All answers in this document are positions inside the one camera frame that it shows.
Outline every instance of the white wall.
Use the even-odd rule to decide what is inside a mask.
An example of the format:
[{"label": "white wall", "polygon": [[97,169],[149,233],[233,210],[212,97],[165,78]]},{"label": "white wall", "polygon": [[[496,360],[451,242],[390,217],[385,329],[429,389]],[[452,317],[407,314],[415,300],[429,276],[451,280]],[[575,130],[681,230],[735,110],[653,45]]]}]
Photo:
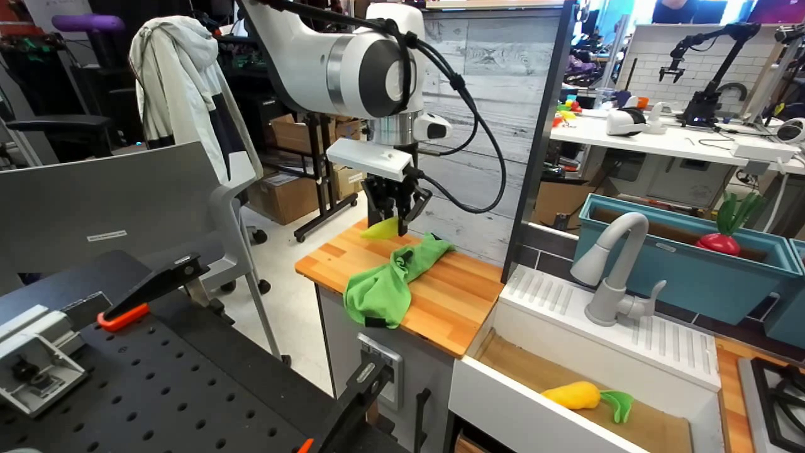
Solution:
[{"label": "white wall", "polygon": [[[434,196],[422,217],[412,222],[412,230],[434,230],[461,252],[502,263],[551,68],[559,10],[424,15],[424,24],[427,42],[464,74],[477,110],[493,129],[505,155],[507,186],[502,202],[490,214],[477,217],[454,209],[432,188]],[[457,146],[470,130],[470,112],[429,63],[424,72],[424,110],[446,116],[452,122],[452,136],[446,146]],[[420,169],[470,207],[488,204],[498,191],[498,160],[490,140],[480,130],[477,137],[454,155],[422,155]]]}]

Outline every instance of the white sink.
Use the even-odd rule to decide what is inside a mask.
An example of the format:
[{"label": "white sink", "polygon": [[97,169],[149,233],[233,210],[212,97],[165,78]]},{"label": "white sink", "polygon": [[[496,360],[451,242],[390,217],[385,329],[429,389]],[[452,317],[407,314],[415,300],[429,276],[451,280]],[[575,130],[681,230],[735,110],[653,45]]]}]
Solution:
[{"label": "white sink", "polygon": [[663,317],[651,317],[639,326],[600,326],[584,314],[584,307],[590,296],[594,293],[575,282],[527,267],[517,267],[500,293],[500,300],[520,305],[563,329],[584,335],[594,342],[604,342],[653,368],[663,368],[666,371],[675,371],[693,384],[710,389],[721,386],[717,371],[717,345],[711,335]]},{"label": "white sink", "polygon": [[589,300],[590,292],[573,282],[517,267],[470,351],[452,368],[451,410],[512,449],[643,449],[475,360],[496,331],[541,360],[690,419],[691,449],[724,449],[714,336],[661,317],[641,326],[598,326],[584,314]]}]

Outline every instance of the faucet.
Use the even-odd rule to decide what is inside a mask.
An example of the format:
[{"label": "faucet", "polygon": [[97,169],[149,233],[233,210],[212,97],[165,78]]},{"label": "faucet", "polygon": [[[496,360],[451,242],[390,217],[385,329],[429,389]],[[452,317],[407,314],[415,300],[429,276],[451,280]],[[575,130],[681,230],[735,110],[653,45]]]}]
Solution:
[{"label": "faucet", "polygon": [[[614,262],[612,272],[604,276],[608,252],[624,233],[628,233],[624,248]],[[637,322],[646,314],[653,314],[653,301],[666,285],[663,280],[653,285],[651,300],[641,307],[637,307],[634,300],[624,300],[627,280],[634,268],[639,248],[646,242],[646,233],[649,218],[639,210],[627,210],[617,222],[612,222],[598,235],[598,242],[571,267],[571,276],[575,282],[595,286],[594,300],[584,307],[590,322],[612,326],[617,322],[617,314]]]}]

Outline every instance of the storage bin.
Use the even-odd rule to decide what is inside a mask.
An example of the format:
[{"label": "storage bin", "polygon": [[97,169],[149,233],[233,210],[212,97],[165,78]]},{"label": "storage bin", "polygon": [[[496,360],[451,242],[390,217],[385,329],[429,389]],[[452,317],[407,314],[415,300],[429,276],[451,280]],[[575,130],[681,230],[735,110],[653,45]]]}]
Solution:
[{"label": "storage bin", "polygon": [[575,258],[595,244],[612,218],[627,210],[641,210],[651,225],[627,282],[634,293],[649,296],[651,286],[666,280],[661,301],[736,324],[769,292],[803,276],[803,258],[785,235],[740,229],[735,238],[747,257],[714,253],[691,244],[717,230],[711,222],[598,194],[590,194],[579,214]]},{"label": "storage bin", "polygon": [[[805,242],[793,242],[805,262]],[[783,290],[779,308],[769,314],[768,335],[805,349],[805,276]]]}]

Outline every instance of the white cabinet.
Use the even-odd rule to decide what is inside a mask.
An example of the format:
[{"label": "white cabinet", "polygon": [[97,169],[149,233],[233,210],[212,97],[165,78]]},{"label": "white cabinet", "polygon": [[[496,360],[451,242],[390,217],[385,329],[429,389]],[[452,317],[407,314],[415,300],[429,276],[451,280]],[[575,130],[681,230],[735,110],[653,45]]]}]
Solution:
[{"label": "white cabinet", "polygon": [[[379,414],[394,423],[392,436],[405,449],[415,449],[418,425],[427,436],[420,442],[422,453],[442,453],[447,442],[447,389],[452,358],[441,351],[432,342],[407,335],[402,329],[370,329],[346,320],[342,296],[319,290],[319,311],[326,339],[326,358],[331,370],[334,397],[344,392],[350,375],[359,365],[356,335],[371,336],[371,342],[402,358],[399,402],[385,405],[379,397]],[[422,418],[418,418],[418,395],[427,392],[422,402]]]}]

